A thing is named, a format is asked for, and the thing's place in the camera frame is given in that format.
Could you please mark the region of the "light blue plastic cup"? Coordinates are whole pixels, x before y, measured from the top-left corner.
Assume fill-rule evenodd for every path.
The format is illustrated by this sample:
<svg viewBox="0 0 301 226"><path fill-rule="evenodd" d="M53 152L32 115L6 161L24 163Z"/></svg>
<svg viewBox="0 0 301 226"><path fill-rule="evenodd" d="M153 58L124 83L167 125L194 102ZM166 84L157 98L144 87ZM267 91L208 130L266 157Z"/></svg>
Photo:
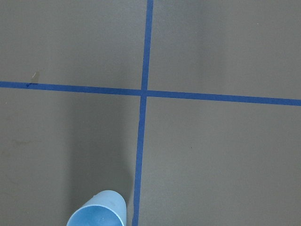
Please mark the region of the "light blue plastic cup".
<svg viewBox="0 0 301 226"><path fill-rule="evenodd" d="M124 198L112 190L94 195L69 218L68 226L125 226L127 206Z"/></svg>

